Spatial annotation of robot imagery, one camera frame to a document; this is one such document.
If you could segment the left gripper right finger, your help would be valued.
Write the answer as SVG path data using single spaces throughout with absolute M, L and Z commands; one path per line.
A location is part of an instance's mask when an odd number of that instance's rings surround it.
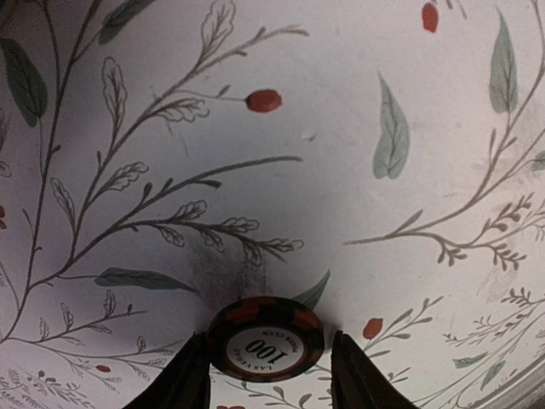
M 333 338 L 330 361 L 333 409 L 416 408 L 343 331 Z

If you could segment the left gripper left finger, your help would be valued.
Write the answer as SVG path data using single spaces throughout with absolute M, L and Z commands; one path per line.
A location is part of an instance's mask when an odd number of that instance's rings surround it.
M 123 409 L 209 409 L 210 352 L 194 333 L 157 378 Z

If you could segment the poker chip low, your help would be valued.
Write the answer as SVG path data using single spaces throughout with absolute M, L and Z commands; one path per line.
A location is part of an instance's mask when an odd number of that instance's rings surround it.
M 320 318 L 283 297 L 250 297 L 228 305 L 210 322 L 207 339 L 211 365 L 251 383 L 297 377 L 325 351 Z

